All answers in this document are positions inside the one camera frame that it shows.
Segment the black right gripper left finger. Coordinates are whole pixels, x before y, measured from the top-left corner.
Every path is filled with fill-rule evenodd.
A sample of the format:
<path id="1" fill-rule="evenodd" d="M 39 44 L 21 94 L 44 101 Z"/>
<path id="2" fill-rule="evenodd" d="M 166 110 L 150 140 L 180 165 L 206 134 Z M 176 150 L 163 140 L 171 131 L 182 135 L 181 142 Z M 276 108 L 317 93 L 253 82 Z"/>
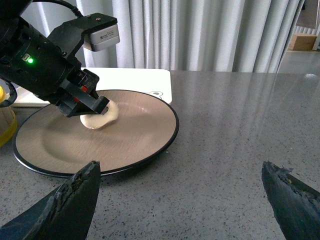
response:
<path id="1" fill-rule="evenodd" d="M 84 240 L 95 212 L 101 170 L 92 161 L 0 228 L 2 240 Z"/>

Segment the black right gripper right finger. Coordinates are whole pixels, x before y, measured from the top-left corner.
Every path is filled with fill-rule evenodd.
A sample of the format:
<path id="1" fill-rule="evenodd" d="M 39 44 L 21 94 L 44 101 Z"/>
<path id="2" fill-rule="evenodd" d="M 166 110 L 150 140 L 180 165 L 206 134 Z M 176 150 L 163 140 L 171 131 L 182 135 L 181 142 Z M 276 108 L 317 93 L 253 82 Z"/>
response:
<path id="1" fill-rule="evenodd" d="M 275 219 L 287 240 L 320 238 L 320 193 L 272 162 L 262 164 L 261 179 Z"/>

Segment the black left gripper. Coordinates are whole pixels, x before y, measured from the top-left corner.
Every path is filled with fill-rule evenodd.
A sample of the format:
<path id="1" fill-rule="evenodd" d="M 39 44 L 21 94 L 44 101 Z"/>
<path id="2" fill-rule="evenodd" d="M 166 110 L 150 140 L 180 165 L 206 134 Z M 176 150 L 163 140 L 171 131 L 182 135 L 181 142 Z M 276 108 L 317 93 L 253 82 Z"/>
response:
<path id="1" fill-rule="evenodd" d="M 0 78 L 57 106 L 66 117 L 99 115 L 110 102 L 98 96 L 99 77 L 21 17 L 0 21 Z"/>

